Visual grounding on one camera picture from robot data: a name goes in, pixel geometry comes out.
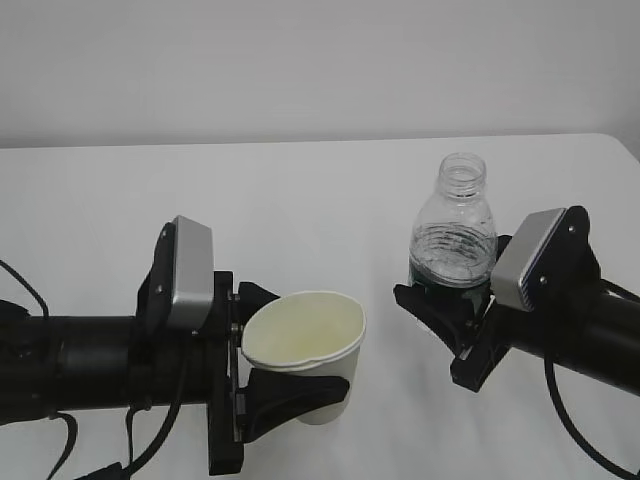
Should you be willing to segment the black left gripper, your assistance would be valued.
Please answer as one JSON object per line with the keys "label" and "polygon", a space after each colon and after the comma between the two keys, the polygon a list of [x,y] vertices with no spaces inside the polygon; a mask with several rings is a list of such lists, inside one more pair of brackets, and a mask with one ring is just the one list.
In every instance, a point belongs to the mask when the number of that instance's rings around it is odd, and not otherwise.
{"label": "black left gripper", "polygon": [[[239,423],[239,375],[233,273],[216,271],[214,298],[198,339],[204,343],[208,473],[241,471],[244,443],[251,443],[290,420],[345,400],[350,382],[340,376],[300,376],[254,368],[242,388],[244,413]],[[238,322],[247,322],[279,296],[253,282],[240,282]]]}

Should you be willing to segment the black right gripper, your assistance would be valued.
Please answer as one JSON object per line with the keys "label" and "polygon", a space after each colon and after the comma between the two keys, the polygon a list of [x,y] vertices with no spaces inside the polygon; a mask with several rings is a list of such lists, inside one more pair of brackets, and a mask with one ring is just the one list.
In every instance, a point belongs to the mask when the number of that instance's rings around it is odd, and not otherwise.
{"label": "black right gripper", "polygon": [[[497,237],[494,266],[511,241]],[[526,313],[504,306],[488,294],[488,283],[466,288],[439,284],[396,284],[396,303],[434,333],[454,354],[453,382],[478,393],[489,375],[512,348],[517,323]]]}

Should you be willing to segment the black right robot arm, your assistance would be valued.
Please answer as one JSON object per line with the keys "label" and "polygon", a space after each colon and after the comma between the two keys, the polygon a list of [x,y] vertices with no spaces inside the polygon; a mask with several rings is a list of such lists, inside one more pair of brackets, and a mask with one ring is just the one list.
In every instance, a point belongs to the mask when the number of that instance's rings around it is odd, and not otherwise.
{"label": "black right robot arm", "polygon": [[536,357],[551,354],[569,370],[639,392],[639,304],[615,296],[591,249],[564,290],[530,313],[498,304],[487,283],[469,290],[397,284],[393,294],[452,352],[452,380],[472,392],[512,348]]}

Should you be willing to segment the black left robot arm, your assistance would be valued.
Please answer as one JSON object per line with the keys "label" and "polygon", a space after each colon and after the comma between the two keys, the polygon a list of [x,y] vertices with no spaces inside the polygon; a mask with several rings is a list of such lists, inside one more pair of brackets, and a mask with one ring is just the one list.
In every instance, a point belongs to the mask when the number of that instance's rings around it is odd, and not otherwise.
{"label": "black left robot arm", "polygon": [[246,444],[286,422],[342,402],[341,374],[298,376],[252,369],[238,375],[241,331],[275,295],[229,271],[214,275],[214,303],[205,327],[191,334],[147,336],[142,320],[124,317],[37,317],[1,305],[1,421],[62,419],[66,449],[78,435],[76,410],[123,408],[129,415],[157,405],[168,414],[149,446],[128,464],[94,471],[97,479],[128,479],[166,441],[181,406],[206,408],[208,472],[240,472]]}

